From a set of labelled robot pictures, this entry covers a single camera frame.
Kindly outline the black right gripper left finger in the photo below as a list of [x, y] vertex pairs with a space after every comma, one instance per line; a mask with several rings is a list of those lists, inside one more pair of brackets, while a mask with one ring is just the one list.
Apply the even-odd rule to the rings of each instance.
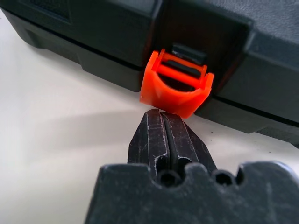
[[154, 180], [173, 180], [167, 136], [173, 114], [151, 109], [144, 113], [128, 147], [128, 164], [144, 164]]

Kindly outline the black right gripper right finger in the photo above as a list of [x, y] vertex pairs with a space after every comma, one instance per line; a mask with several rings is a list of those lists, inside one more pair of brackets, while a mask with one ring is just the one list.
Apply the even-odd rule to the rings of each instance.
[[212, 173], [217, 170], [205, 143], [176, 114], [163, 113], [163, 122], [169, 145], [170, 168], [185, 175], [185, 166], [189, 163], [200, 163]]

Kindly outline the orange case latch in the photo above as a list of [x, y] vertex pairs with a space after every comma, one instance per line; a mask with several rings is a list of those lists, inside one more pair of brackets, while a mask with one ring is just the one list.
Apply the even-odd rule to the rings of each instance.
[[[199, 72], [199, 77], [192, 77], [186, 72], [164, 65], [168, 61], [195, 69]], [[162, 76], [189, 85], [194, 90], [177, 90], [166, 84], [162, 80]], [[160, 52], [153, 51], [144, 71], [140, 102], [177, 114], [182, 118], [188, 118], [208, 98], [212, 90], [213, 80], [214, 74], [207, 73], [206, 65], [194, 64], [167, 53], [165, 49]]]

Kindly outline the black plastic tool case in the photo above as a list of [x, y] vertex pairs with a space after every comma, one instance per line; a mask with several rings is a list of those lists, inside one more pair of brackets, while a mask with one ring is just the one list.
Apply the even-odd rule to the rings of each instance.
[[0, 0], [19, 37], [141, 93], [153, 51], [214, 74], [193, 113], [299, 148], [299, 0]]

